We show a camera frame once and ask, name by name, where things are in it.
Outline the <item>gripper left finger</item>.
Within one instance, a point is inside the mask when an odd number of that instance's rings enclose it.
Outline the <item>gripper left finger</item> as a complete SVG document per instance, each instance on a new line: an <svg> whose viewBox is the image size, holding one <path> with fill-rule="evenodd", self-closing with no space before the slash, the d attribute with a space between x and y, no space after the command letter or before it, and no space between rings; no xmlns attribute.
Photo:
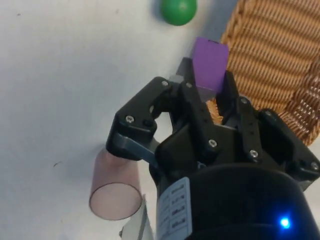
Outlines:
<svg viewBox="0 0 320 240"><path fill-rule="evenodd" d="M218 154L215 125L197 92L190 58L181 60L176 77L177 80L155 77L116 112L106 142L111 154L157 163L155 120L163 112L170 113L173 129L179 130L184 125L191 128L187 136L197 158L213 158Z"/></svg>

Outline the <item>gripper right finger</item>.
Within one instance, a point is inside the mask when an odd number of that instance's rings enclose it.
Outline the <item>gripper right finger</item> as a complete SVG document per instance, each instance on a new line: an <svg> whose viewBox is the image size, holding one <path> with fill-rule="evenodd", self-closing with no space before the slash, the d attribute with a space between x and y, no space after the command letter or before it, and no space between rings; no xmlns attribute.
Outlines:
<svg viewBox="0 0 320 240"><path fill-rule="evenodd" d="M230 71L224 74L216 102L222 125L238 132L239 147L249 162L288 174L303 190L320 178L317 157L275 111L256 110L241 96Z"/></svg>

